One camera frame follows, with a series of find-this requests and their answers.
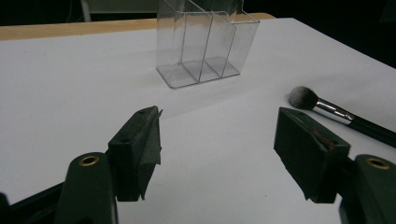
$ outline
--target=acrylic divider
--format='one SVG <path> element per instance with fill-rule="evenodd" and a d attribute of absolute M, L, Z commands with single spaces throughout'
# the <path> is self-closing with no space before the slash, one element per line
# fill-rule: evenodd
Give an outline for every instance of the acrylic divider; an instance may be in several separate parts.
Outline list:
<path fill-rule="evenodd" d="M 239 75 L 259 25 L 184 0 L 159 0 L 157 15 L 156 68 L 174 89 Z"/>

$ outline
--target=brush handle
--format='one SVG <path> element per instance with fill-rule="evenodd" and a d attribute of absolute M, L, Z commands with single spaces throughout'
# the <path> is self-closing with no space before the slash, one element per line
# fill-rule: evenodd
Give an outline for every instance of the brush handle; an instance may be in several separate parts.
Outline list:
<path fill-rule="evenodd" d="M 347 126 L 360 133 L 369 135 L 378 141 L 381 141 L 392 147 L 396 147 L 396 133 L 366 119 L 355 116 L 355 118 Z"/>

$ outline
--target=wooden table edge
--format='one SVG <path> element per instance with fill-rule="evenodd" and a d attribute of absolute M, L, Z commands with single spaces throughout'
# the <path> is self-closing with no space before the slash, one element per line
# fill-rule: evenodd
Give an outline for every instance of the wooden table edge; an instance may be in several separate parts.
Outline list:
<path fill-rule="evenodd" d="M 258 20 L 275 18 L 267 13 L 250 13 L 249 15 Z M 157 19 L 0 26 L 0 40 L 17 40 L 67 35 L 92 35 L 155 28 L 157 28 Z"/>

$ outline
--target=makeup brush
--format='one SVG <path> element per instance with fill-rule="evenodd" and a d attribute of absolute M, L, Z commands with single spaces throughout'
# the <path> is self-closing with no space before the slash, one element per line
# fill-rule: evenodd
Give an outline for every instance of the makeup brush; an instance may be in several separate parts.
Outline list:
<path fill-rule="evenodd" d="M 299 86 L 290 92 L 289 103 L 304 110 L 315 110 L 320 114 L 344 123 L 347 127 L 364 133 L 390 146 L 396 147 L 396 133 L 369 120 L 360 118 L 345 109 L 320 99 L 312 90 Z"/>

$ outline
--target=brush bristles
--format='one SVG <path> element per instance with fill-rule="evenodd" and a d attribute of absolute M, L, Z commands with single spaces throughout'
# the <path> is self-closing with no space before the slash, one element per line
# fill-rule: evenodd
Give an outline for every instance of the brush bristles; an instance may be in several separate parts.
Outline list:
<path fill-rule="evenodd" d="M 299 86 L 290 92 L 289 103 L 298 108 L 311 110 L 318 102 L 318 96 L 307 87 Z"/>

